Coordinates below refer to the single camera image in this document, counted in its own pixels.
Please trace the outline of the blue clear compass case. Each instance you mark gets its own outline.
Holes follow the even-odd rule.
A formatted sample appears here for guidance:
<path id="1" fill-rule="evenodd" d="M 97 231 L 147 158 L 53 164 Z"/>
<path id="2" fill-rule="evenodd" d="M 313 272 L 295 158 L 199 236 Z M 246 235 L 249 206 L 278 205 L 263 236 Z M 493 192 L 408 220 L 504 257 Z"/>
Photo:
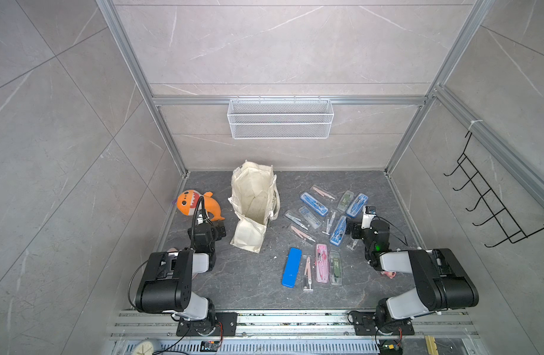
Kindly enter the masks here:
<path id="1" fill-rule="evenodd" d="M 368 196 L 359 193 L 347 208 L 346 215 L 351 218 L 356 218 L 362 213 L 363 208 L 367 205 L 368 199 Z"/>

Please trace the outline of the small blue clear case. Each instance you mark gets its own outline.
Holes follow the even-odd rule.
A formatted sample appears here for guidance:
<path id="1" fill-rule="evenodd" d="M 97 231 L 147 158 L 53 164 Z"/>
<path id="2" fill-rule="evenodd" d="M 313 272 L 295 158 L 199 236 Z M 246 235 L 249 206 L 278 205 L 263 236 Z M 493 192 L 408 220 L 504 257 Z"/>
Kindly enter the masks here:
<path id="1" fill-rule="evenodd" d="M 334 246 L 340 246 L 347 230 L 347 216 L 343 215 L 339 218 L 338 223 L 330 237 L 330 243 Z"/>

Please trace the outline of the clear green stationery case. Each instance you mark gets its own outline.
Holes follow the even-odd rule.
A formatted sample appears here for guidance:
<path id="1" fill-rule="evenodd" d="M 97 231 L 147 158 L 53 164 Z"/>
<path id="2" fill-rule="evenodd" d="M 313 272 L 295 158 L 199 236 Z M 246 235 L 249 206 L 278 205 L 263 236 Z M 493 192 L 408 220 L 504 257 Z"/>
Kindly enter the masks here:
<path id="1" fill-rule="evenodd" d="M 337 205 L 337 210 L 340 211 L 340 212 L 345 213 L 347 211 L 347 209 L 349 208 L 349 206 L 351 205 L 351 203 L 353 202 L 354 197 L 355 197 L 355 194 L 352 191 L 347 190 L 341 196 L 341 199 L 339 200 L 338 205 Z"/>

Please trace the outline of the clear green compass case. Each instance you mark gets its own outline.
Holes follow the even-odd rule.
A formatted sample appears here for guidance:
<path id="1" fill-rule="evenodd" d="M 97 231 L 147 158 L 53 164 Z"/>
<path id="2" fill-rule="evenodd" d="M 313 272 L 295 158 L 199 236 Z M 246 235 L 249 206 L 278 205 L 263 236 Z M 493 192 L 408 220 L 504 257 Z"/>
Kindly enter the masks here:
<path id="1" fill-rule="evenodd" d="M 330 258 L 330 283 L 332 285 L 342 285 L 342 262 L 341 256 L 337 251 L 331 251 Z"/>

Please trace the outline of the cream canvas tote bag leaves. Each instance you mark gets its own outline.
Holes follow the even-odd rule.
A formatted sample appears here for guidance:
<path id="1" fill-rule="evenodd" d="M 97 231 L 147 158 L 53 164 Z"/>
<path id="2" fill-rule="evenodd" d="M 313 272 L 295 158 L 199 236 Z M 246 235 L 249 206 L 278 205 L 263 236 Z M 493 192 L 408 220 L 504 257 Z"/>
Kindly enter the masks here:
<path id="1" fill-rule="evenodd" d="M 272 166 L 245 161 L 233 171 L 228 201 L 239 222 L 232 246 L 260 253 L 269 223 L 279 216 L 281 203 L 276 181 Z"/>

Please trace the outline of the pink clear stationery case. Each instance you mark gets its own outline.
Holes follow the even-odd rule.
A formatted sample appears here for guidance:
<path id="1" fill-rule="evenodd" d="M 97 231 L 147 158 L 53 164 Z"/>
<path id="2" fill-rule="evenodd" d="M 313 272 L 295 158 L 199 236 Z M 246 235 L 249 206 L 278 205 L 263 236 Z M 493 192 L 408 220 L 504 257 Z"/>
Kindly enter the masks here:
<path id="1" fill-rule="evenodd" d="M 327 283 L 329 281 L 329 253 L 325 244 L 316 244 L 316 281 Z"/>

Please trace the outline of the blue clear pencil case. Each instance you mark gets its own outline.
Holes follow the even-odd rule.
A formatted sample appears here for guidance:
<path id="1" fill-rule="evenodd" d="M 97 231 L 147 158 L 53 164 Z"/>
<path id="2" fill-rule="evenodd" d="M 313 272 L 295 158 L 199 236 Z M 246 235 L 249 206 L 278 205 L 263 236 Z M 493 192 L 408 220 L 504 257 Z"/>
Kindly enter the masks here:
<path id="1" fill-rule="evenodd" d="M 300 195 L 301 201 L 309 206 L 316 214 L 326 217 L 329 209 L 319 200 L 317 200 L 309 192 L 304 192 Z"/>

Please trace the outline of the clear plastic ruler case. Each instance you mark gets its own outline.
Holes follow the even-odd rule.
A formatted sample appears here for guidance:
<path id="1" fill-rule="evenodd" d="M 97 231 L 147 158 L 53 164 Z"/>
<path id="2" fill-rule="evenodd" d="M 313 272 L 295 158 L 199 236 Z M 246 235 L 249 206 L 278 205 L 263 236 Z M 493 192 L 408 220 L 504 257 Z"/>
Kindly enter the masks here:
<path id="1" fill-rule="evenodd" d="M 307 221 L 307 223 L 310 225 L 312 229 L 319 229 L 321 227 L 322 222 L 307 207 L 305 206 L 300 207 L 298 209 L 298 212 Z"/>

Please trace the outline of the clear case pink compass set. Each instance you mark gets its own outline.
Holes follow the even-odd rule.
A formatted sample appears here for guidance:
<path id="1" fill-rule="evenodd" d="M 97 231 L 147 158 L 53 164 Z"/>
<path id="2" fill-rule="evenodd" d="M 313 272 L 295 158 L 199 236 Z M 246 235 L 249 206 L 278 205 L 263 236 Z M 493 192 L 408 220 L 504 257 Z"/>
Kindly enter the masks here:
<path id="1" fill-rule="evenodd" d="M 317 195 L 321 196 L 323 199 L 327 201 L 335 201 L 336 196 L 330 192 L 328 192 L 326 189 L 321 188 L 320 186 L 313 185 L 311 187 L 311 190 L 315 192 Z"/>

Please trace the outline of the blue item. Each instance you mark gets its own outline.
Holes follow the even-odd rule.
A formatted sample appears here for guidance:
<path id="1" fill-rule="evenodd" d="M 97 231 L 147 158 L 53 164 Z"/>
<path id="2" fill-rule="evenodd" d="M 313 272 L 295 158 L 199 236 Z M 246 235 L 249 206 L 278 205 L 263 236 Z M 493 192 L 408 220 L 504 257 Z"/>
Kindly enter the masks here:
<path id="1" fill-rule="evenodd" d="M 302 251 L 298 248 L 291 248 L 288 253 L 287 262 L 282 275 L 282 285 L 293 288 L 296 284 L 298 271 L 301 263 Z"/>

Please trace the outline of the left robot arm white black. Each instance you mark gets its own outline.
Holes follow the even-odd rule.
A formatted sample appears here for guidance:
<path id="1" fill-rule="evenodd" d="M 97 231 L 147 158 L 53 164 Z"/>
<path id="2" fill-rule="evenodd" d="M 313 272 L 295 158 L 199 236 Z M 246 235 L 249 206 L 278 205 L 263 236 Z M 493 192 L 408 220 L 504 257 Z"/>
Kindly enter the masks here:
<path id="1" fill-rule="evenodd" d="M 216 263 L 216 242 L 226 236 L 220 205 L 211 192 L 203 195 L 195 190 L 182 193 L 177 206 L 188 207 L 193 217 L 188 229 L 190 246 L 176 251 L 150 254 L 137 269 L 143 270 L 135 295 L 128 284 L 130 305 L 146 314 L 169 314 L 176 320 L 194 325 L 217 324 L 212 301 L 192 290 L 193 277 L 211 271 Z"/>

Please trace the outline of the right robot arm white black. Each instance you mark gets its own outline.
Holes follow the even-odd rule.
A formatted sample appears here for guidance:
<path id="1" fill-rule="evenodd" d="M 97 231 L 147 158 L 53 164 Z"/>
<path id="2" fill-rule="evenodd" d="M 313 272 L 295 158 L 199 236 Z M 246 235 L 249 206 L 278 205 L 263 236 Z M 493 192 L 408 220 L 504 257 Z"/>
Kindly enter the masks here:
<path id="1" fill-rule="evenodd" d="M 364 243 L 365 259 L 377 272 L 413 276 L 413 289 L 379 301 L 374 323 L 382 333 L 389 334 L 412 318 L 479 303 L 476 286 L 451 249 L 393 251 L 390 223 L 378 216 L 369 226 L 349 218 L 345 233 Z"/>

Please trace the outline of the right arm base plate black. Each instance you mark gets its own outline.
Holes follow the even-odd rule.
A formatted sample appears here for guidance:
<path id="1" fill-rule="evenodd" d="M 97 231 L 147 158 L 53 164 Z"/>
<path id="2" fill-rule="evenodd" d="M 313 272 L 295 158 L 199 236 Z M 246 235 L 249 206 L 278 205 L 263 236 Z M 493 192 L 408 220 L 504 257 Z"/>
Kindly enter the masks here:
<path id="1" fill-rule="evenodd" d="M 375 312 L 350 311 L 347 321 L 354 328 L 357 336 L 412 336 L 415 334 L 410 319 L 384 319 Z"/>

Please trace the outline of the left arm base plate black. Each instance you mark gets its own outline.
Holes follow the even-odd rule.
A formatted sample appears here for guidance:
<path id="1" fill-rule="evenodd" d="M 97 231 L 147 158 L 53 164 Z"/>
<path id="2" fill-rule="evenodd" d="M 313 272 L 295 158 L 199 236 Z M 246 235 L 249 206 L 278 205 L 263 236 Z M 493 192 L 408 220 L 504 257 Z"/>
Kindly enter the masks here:
<path id="1" fill-rule="evenodd" d="M 236 335 L 239 314 L 236 312 L 217 312 L 203 320 L 179 319 L 177 337 L 233 337 Z"/>

